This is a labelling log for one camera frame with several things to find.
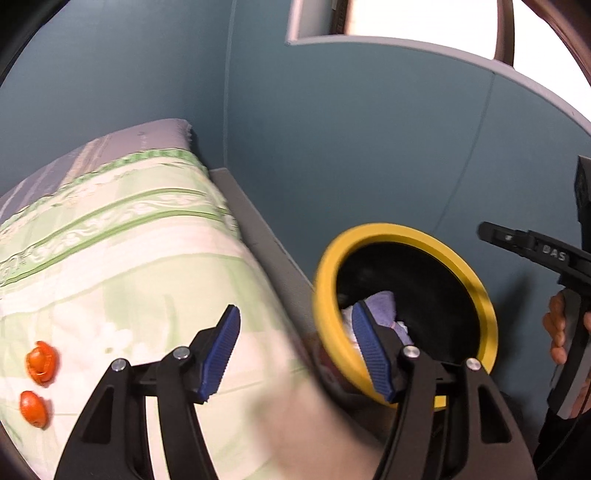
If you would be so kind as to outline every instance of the metal screw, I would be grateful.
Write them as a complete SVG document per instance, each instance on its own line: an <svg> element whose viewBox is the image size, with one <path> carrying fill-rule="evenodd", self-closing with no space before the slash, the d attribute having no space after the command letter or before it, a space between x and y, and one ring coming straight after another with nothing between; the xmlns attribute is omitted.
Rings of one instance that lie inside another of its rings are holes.
<svg viewBox="0 0 591 480"><path fill-rule="evenodd" d="M402 352L404 353L404 356L408 358L418 358L418 356L421 355L421 351L414 345L407 345Z"/></svg>
<svg viewBox="0 0 591 480"><path fill-rule="evenodd" d="M180 346L174 349L173 357L177 360L185 360L191 354L191 350L189 350L185 346Z"/></svg>
<svg viewBox="0 0 591 480"><path fill-rule="evenodd" d="M121 372L126 366L127 362L122 358L118 358L117 360L113 360L113 363L111 363L111 370L115 372Z"/></svg>
<svg viewBox="0 0 591 480"><path fill-rule="evenodd" d="M482 364L476 358L466 360L466 366L475 372L478 372L482 368Z"/></svg>

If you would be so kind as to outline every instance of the orange object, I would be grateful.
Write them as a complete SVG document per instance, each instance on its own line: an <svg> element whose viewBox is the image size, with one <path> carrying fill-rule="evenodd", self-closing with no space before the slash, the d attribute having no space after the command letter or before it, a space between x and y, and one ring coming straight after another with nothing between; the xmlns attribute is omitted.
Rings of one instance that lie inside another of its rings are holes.
<svg viewBox="0 0 591 480"><path fill-rule="evenodd" d="M21 415L34 427L42 429L47 425L47 409L45 402L31 391L21 393Z"/></svg>
<svg viewBox="0 0 591 480"><path fill-rule="evenodd" d="M27 372L39 385L53 378L56 373L57 352L45 342L36 342L37 346L27 354Z"/></svg>

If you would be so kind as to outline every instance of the blue gripper pad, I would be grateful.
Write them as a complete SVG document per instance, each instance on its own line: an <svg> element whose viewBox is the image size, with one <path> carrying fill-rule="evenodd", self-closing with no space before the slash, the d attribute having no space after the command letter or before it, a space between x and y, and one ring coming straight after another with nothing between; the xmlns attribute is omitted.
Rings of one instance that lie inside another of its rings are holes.
<svg viewBox="0 0 591 480"><path fill-rule="evenodd" d="M223 325L217 331L217 336L203 361L201 386L197 392L203 401L207 401L217 392L238 340L241 323L238 307L233 307L220 322L223 322Z"/></svg>
<svg viewBox="0 0 591 480"><path fill-rule="evenodd" d="M369 318L359 302L353 305L351 320L374 389L391 403L396 394L392 384L392 366L373 329L372 322L375 321Z"/></svg>

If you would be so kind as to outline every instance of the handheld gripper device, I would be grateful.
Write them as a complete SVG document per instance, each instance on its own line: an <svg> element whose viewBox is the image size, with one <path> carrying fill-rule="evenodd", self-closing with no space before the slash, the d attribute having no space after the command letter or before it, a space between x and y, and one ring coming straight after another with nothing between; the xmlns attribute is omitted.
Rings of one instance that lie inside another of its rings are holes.
<svg viewBox="0 0 591 480"><path fill-rule="evenodd" d="M571 416L574 403L591 370L591 342L583 324L591 310L591 159L579 157L574 192L581 224L582 249L540 233L508 228L484 222L478 237L560 274L566 317L564 348L567 361L554 372L548 406L562 419Z"/></svg>

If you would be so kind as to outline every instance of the green and white bedsheet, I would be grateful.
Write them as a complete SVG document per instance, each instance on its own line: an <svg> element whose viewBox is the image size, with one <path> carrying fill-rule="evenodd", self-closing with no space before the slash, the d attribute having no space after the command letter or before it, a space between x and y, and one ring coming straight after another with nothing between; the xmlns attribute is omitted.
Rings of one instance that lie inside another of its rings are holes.
<svg viewBox="0 0 591 480"><path fill-rule="evenodd" d="M249 412L273 380L305 370L266 276L191 153L120 158L4 222L0 421L41 480L53 478L78 414L115 358L159 360L215 325L229 303L242 313L241 334L219 392L197 413L220 479L278 479ZM60 354L47 388L25 372L37 340ZM45 430L21 417L24 390L48 400ZM147 406L154 472L166 479L155 400Z"/></svg>

